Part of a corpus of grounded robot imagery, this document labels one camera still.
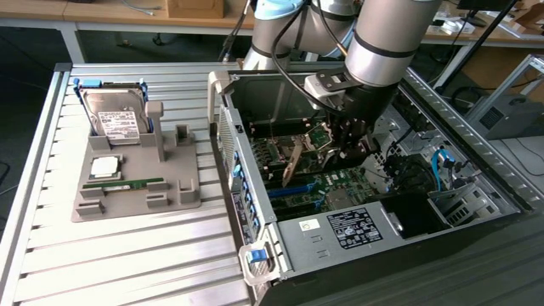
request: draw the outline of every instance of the floor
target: floor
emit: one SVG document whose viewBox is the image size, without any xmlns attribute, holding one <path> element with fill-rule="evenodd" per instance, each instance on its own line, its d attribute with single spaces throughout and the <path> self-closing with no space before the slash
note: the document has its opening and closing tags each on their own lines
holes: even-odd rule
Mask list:
<svg viewBox="0 0 544 306">
<path fill-rule="evenodd" d="M 108 62 L 196 62 L 216 61 L 224 36 L 163 34 L 164 45 L 152 42 L 149 33 L 123 33 L 127 47 L 119 47 L 119 37 L 111 32 L 81 31 L 81 41 L 88 61 Z M 240 37 L 233 47 L 233 56 L 244 57 L 251 46 L 251 37 Z M 412 61 L 412 67 L 424 79 L 435 78 L 444 64 L 431 59 L 447 57 L 449 46 L 423 45 Z M 300 58 L 293 52 L 292 59 Z M 35 127 L 41 111 L 52 69 L 57 62 L 69 62 L 63 37 L 56 30 L 16 29 L 0 27 L 0 90 L 4 98 L 0 102 L 0 162 L 11 169 L 5 180 L 0 182 L 0 229 L 4 228 L 9 214 L 15 190 L 24 168 Z M 460 75 L 448 93 L 459 86 L 473 85 Z M 0 163 L 0 178 L 5 166 Z"/>
</svg>

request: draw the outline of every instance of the white sticker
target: white sticker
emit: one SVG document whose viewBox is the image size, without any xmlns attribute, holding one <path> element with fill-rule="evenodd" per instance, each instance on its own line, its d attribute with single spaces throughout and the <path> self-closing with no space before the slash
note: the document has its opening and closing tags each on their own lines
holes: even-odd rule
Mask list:
<svg viewBox="0 0 544 306">
<path fill-rule="evenodd" d="M 316 228 L 320 228 L 320 223 L 317 222 L 317 219 L 300 221 L 299 225 L 300 225 L 301 231 L 309 231 Z"/>
<path fill-rule="evenodd" d="M 135 112 L 99 112 L 99 118 L 108 139 L 140 137 Z"/>
</svg>

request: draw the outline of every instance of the hard drive label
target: hard drive label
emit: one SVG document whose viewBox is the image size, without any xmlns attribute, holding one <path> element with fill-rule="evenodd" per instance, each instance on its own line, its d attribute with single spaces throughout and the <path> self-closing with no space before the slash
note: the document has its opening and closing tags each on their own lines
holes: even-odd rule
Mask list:
<svg viewBox="0 0 544 306">
<path fill-rule="evenodd" d="M 108 139 L 140 137 L 135 112 L 99 112 L 99 118 Z"/>
<path fill-rule="evenodd" d="M 327 216 L 336 239 L 344 249 L 381 240 L 381 234 L 365 208 Z"/>
</svg>

